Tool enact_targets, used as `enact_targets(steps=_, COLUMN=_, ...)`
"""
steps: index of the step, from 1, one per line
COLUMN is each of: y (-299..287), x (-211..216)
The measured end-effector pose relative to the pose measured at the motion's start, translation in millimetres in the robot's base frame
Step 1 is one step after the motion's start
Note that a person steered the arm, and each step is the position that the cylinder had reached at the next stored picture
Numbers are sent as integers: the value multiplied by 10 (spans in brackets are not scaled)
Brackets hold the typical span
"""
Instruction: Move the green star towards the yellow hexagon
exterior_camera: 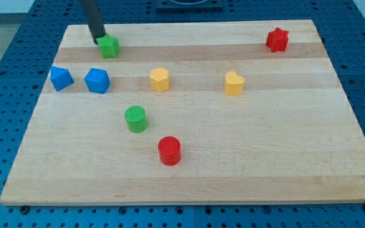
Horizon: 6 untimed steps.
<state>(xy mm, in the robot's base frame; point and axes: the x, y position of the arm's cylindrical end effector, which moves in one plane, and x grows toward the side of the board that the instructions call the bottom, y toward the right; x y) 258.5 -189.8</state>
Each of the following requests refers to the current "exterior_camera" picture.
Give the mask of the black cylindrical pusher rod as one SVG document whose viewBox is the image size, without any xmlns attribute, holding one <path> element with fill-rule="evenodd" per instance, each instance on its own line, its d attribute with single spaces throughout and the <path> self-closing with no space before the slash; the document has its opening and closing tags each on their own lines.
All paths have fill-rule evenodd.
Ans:
<svg viewBox="0 0 365 228">
<path fill-rule="evenodd" d="M 95 44 L 98 44 L 98 38 L 106 35 L 105 26 L 99 10 L 97 0 L 79 0 L 82 10 L 85 14 L 87 26 Z"/>
</svg>

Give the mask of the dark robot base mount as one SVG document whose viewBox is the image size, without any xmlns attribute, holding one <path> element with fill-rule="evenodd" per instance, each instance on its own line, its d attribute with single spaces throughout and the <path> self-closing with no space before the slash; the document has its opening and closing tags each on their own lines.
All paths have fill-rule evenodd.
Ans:
<svg viewBox="0 0 365 228">
<path fill-rule="evenodd" d="M 157 11 L 221 10 L 223 0 L 156 0 Z"/>
</svg>

